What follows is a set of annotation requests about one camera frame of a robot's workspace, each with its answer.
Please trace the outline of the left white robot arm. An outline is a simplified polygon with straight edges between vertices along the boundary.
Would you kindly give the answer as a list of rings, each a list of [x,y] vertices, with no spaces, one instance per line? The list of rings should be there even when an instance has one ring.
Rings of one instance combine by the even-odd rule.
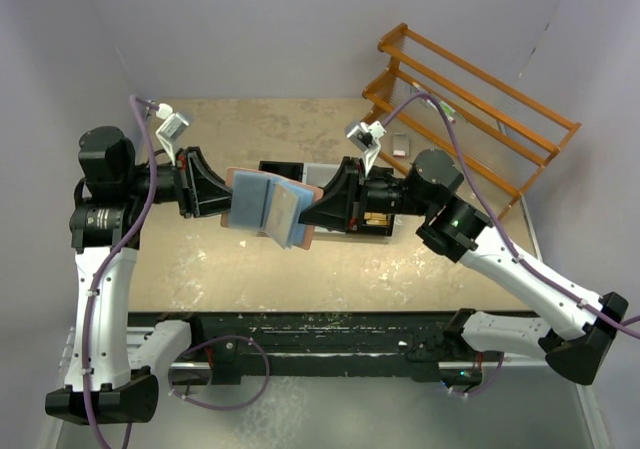
[[[177,203],[184,218],[222,214],[231,190],[199,147],[178,150],[174,163],[139,164],[133,143],[113,126],[85,133],[78,161],[84,176],[69,223],[78,277],[75,339],[63,386],[47,395],[45,411],[78,425],[147,423],[172,362],[201,357],[206,338],[192,317],[167,316],[148,330],[129,326],[144,220],[162,203]]]

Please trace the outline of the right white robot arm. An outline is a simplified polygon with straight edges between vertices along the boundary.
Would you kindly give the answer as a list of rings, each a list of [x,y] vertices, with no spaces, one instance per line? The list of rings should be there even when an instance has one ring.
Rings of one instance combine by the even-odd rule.
[[[380,168],[365,173],[363,161],[346,157],[299,220],[345,232],[365,213],[423,217],[416,234],[428,249],[487,277],[535,313],[526,318],[459,310],[443,332],[452,358],[513,353],[543,360],[573,383],[592,384],[622,330],[627,300],[585,289],[523,251],[503,227],[457,195],[463,181],[442,150],[420,152],[403,178]]]

